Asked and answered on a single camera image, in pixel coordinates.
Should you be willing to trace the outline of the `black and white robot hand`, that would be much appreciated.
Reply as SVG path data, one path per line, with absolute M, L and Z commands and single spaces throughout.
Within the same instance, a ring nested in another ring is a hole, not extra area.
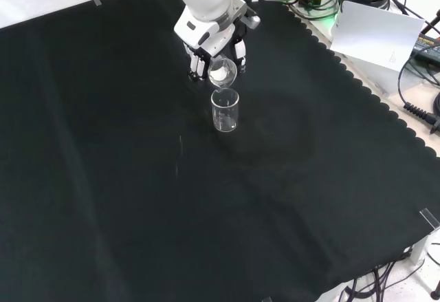
M 245 72 L 245 33 L 240 33 L 239 28 L 246 26 L 244 18 L 247 17 L 248 7 L 233 6 L 233 9 L 234 20 L 224 30 L 220 30 L 219 24 L 215 21 L 196 20 L 188 8 L 184 9 L 176 22 L 174 31 L 190 57 L 188 77 L 192 81 L 205 80 L 211 62 L 221 56 L 231 59 L 239 73 Z

